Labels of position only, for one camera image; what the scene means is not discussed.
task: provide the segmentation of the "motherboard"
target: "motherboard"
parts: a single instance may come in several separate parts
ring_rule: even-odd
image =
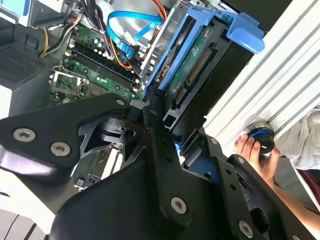
[[[78,25],[73,30],[62,63],[51,75],[49,106],[115,93],[126,99],[142,99],[140,80],[106,56],[98,32]]]

